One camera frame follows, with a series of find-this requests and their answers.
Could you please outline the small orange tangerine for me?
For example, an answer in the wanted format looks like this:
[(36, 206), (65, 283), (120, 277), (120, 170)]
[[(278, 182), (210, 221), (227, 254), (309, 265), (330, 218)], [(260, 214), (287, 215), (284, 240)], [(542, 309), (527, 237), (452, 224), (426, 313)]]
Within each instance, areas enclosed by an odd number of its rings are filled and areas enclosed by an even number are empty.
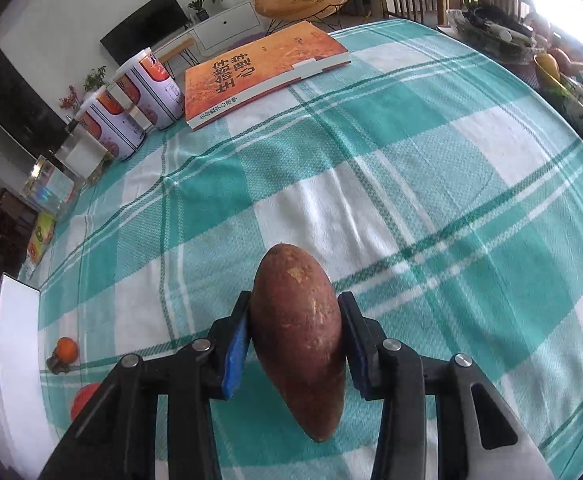
[(75, 363), (79, 357), (78, 344), (69, 337), (60, 337), (56, 343), (55, 354), (63, 364)]

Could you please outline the reddish brown sweet potato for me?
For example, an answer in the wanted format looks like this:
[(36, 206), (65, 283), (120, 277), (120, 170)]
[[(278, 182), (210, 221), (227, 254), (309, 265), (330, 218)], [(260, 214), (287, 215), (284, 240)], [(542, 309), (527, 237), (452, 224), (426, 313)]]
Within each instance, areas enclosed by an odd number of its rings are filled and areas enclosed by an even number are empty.
[(345, 402), (346, 356), (334, 287), (308, 252), (271, 247), (249, 301), (252, 341), (270, 381), (305, 434), (328, 440)]

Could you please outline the red apple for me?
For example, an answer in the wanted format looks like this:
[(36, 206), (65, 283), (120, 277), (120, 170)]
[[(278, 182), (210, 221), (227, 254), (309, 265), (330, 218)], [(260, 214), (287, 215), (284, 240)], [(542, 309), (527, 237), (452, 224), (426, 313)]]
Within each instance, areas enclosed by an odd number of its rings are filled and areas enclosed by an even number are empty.
[(100, 388), (99, 382), (92, 382), (92, 384), (85, 385), (84, 387), (80, 388), (76, 393), (74, 400), (72, 400), (71, 408), (70, 408), (70, 418), (71, 420), (75, 420), (83, 408), (86, 406), (86, 403), (90, 401), (93, 394), (96, 393), (96, 390)]

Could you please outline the dark brown chestnut far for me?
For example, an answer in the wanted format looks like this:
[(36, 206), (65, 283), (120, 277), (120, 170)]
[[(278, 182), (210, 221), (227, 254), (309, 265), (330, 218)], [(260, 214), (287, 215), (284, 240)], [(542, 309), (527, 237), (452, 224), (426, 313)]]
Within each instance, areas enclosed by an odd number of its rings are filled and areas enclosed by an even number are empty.
[(53, 374), (67, 374), (70, 365), (64, 362), (56, 353), (52, 353), (45, 361), (46, 368)]

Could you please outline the teal plaid tablecloth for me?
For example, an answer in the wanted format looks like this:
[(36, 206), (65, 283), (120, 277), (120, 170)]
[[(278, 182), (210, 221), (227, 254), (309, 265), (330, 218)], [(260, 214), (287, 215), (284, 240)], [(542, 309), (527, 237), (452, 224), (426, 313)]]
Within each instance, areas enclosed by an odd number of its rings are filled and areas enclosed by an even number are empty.
[(342, 30), (348, 65), (206, 127), (150, 134), (86, 188), (30, 283), (60, 438), (126, 353), (166, 356), (252, 287), (267, 250), (310, 252), (389, 336), (471, 356), (558, 479), (583, 474), (583, 141), (524, 82), (433, 29)]

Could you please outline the clear jar gold lid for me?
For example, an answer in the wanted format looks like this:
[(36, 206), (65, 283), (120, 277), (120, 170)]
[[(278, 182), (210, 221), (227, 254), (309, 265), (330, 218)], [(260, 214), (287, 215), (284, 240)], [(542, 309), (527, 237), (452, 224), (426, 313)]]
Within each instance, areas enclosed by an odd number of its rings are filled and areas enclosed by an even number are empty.
[(78, 184), (44, 156), (39, 156), (22, 187), (22, 197), (60, 220), (78, 193)]

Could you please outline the orange white canister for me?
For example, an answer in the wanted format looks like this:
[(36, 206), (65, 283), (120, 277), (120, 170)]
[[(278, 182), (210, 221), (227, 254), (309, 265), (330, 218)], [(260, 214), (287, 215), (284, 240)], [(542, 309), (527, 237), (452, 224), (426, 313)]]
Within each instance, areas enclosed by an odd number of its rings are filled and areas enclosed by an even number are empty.
[(105, 84), (83, 101), (75, 120), (117, 160), (134, 155), (145, 140), (143, 128)]
[(184, 94), (150, 48), (120, 65), (113, 82), (158, 130), (183, 116)]

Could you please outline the red flower plant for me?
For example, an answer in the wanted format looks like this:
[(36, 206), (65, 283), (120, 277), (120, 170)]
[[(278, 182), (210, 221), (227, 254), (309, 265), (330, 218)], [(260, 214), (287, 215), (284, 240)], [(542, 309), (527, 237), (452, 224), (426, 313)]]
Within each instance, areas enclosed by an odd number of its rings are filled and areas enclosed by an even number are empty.
[(68, 87), (68, 94), (64, 98), (60, 98), (60, 108), (62, 110), (70, 110), (72, 114), (77, 114), (82, 104), (82, 99), (78, 95), (76, 87), (72, 84)]

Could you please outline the dark display cabinet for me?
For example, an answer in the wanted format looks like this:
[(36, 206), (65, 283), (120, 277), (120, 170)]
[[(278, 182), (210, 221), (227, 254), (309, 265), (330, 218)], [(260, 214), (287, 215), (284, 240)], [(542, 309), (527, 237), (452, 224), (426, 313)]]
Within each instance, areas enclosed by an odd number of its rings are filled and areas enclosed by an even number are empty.
[(66, 122), (22, 78), (0, 49), (0, 126), (29, 154), (58, 163)]

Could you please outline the right orange white canister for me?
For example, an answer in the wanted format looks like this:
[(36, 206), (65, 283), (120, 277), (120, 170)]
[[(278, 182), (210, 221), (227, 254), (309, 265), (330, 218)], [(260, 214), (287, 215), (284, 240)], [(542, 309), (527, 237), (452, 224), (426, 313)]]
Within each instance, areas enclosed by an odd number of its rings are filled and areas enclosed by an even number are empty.
[(183, 116), (184, 94), (150, 48), (120, 65), (113, 82), (158, 130)]

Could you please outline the fruit basket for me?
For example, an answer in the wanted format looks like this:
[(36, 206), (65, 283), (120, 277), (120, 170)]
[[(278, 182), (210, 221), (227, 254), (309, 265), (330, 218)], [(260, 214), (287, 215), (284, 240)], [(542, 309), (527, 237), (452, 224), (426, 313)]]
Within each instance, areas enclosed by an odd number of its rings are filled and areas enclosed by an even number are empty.
[(547, 52), (537, 54), (533, 62), (541, 96), (583, 137), (583, 70), (576, 76), (565, 75)]

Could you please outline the green leafy plant left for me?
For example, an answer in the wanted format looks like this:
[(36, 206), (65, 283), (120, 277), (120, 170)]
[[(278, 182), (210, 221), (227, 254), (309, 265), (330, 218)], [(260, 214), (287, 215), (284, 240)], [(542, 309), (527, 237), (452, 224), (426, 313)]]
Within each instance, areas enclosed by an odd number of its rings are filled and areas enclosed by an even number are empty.
[(106, 70), (105, 65), (92, 68), (84, 78), (83, 90), (85, 92), (95, 91), (105, 84)]

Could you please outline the black television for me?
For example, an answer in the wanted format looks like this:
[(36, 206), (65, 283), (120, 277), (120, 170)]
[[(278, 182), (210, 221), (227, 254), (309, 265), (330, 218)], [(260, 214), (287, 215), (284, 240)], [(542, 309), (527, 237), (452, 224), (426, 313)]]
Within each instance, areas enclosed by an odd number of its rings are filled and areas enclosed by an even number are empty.
[(132, 55), (187, 29), (189, 24), (177, 0), (150, 0), (114, 27), (100, 43), (121, 65)]

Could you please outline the white tv cabinet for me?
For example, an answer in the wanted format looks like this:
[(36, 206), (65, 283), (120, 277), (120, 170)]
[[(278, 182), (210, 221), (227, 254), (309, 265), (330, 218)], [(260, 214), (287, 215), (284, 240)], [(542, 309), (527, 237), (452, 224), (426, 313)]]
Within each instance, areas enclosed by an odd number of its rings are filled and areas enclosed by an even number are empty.
[(156, 58), (167, 64), (173, 58), (182, 58), (187, 66), (194, 66), (262, 36), (264, 25), (254, 6), (245, 1), (179, 32), (172, 39), (152, 47), (152, 50)]

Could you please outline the small potted plant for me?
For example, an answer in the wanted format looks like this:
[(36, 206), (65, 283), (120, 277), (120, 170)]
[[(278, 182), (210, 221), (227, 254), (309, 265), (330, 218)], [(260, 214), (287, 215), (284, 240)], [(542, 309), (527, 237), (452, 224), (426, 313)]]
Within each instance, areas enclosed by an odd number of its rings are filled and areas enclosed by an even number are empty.
[(188, 3), (188, 9), (192, 10), (198, 21), (203, 22), (208, 20), (209, 14), (204, 7), (204, 0), (192, 0)]

